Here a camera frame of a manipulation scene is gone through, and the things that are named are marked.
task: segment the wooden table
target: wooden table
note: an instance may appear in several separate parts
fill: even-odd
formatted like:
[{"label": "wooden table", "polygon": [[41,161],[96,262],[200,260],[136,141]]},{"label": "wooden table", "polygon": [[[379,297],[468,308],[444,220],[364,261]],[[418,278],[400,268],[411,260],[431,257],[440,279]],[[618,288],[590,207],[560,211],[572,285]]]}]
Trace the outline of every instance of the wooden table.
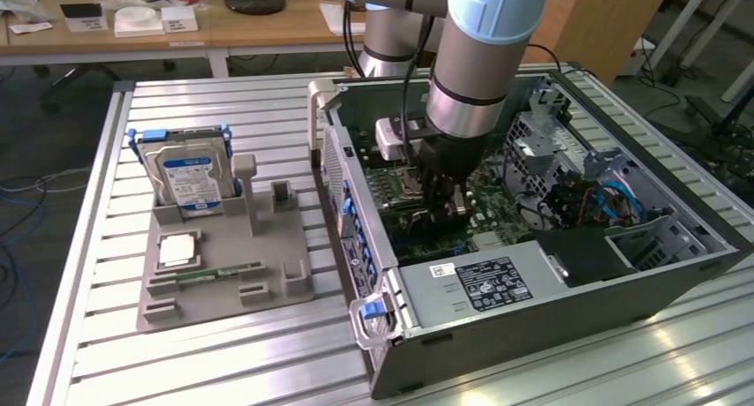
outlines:
[{"label": "wooden table", "polygon": [[[341,37],[329,33],[321,13],[324,0],[287,0],[285,9],[268,16],[247,16],[229,11],[224,0],[205,0],[196,12],[199,31],[189,33],[116,38],[113,12],[107,13],[109,30],[89,33],[68,31],[60,4],[96,3],[103,0],[40,0],[55,14],[55,27],[31,34],[13,34],[6,25],[14,16],[2,16],[0,65],[79,64],[128,60],[205,57],[212,75],[224,78],[229,56],[339,51]],[[364,16],[356,13],[355,21]]]}]

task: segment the slotted aluminum table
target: slotted aluminum table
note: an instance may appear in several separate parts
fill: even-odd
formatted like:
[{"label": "slotted aluminum table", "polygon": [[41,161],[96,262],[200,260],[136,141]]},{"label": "slotted aluminum table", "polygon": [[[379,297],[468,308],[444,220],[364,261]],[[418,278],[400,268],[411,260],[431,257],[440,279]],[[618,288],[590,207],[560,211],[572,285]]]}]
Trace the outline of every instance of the slotted aluminum table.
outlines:
[{"label": "slotted aluminum table", "polygon": [[[526,69],[548,69],[528,65]],[[576,86],[728,223],[754,239],[751,209],[591,78]],[[347,322],[307,162],[307,83],[340,73],[137,83],[115,93],[28,404],[467,405],[720,404],[754,398],[754,266],[696,287],[650,320],[375,402]],[[140,335],[139,277],[152,187],[125,129],[228,123],[252,150],[255,187],[300,194],[316,299]],[[611,145],[591,118],[574,127]]]}]

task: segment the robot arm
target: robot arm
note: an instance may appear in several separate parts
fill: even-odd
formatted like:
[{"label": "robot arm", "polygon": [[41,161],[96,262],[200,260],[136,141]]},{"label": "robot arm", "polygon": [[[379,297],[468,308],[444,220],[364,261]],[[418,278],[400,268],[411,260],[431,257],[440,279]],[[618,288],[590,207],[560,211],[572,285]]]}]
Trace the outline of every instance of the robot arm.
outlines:
[{"label": "robot arm", "polygon": [[[463,184],[482,160],[546,0],[348,1],[395,8],[395,14],[446,17],[427,102],[428,124],[440,135],[423,139],[418,157],[435,174],[430,178],[448,180],[444,185]],[[369,32],[395,31],[369,24],[372,42],[380,34]]]}]

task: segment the floor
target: floor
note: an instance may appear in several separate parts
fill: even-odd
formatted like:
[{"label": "floor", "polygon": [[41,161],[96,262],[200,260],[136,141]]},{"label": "floor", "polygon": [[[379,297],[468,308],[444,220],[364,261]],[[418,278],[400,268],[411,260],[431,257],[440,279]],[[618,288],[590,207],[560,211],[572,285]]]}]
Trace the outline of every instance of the floor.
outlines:
[{"label": "floor", "polygon": [[[651,22],[647,37],[658,41],[667,31],[678,9],[660,13]],[[703,26],[700,19],[694,19],[680,35],[672,51],[678,53],[688,37]],[[695,94],[704,97],[712,107],[726,113],[728,105],[719,100],[738,73],[754,57],[754,47],[726,33],[719,33],[714,40],[715,49],[707,49],[696,66],[696,80],[683,79],[672,91],[678,95]],[[670,57],[662,68],[672,63]],[[336,71],[347,63],[345,55],[320,53],[315,55],[259,56],[232,61],[233,75],[259,73],[296,73],[312,71]],[[0,179],[16,176],[39,177],[61,171],[81,168],[91,164],[96,143],[105,116],[111,81],[101,75],[92,74],[75,83],[75,89],[60,97],[64,105],[56,115],[45,115],[37,108],[36,97],[47,85],[67,71],[67,66],[52,66],[49,78],[40,79],[29,67],[0,69]],[[208,78],[208,63],[201,59],[176,61],[176,70],[164,71],[160,61],[112,64],[112,69],[123,79],[191,79]],[[639,112],[667,104],[672,98],[656,90],[640,85],[632,79],[618,79],[611,88]],[[754,123],[754,105],[742,123]],[[688,117],[682,106],[668,108],[654,114],[652,118],[679,129],[688,129]],[[85,172],[60,177],[48,188],[65,188],[85,183]],[[32,180],[19,180],[13,184],[29,184]],[[16,199],[36,202],[40,192],[24,192]],[[12,246],[14,261],[25,273],[28,286],[35,296],[39,316],[39,328],[29,342],[20,347],[19,353],[0,362],[0,404],[17,405],[25,401],[33,376],[45,322],[52,311],[68,244],[73,235],[77,211],[83,191],[51,193],[45,198],[45,221],[21,243]],[[29,210],[0,201],[0,230],[6,228]],[[6,298],[8,285],[0,285],[0,302]],[[25,336],[32,326],[32,309],[25,300],[21,287],[6,308],[0,311],[0,357],[12,349]]]}]

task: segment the hard drive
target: hard drive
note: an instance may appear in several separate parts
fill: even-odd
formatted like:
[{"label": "hard drive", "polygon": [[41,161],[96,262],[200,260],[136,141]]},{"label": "hard drive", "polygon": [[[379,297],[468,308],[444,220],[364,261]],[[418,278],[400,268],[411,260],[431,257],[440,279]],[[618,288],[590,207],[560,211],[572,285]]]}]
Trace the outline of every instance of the hard drive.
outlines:
[{"label": "hard drive", "polygon": [[149,130],[140,138],[131,130],[128,138],[155,187],[157,205],[177,205],[185,218],[216,213],[220,200],[236,196],[227,127]]}]

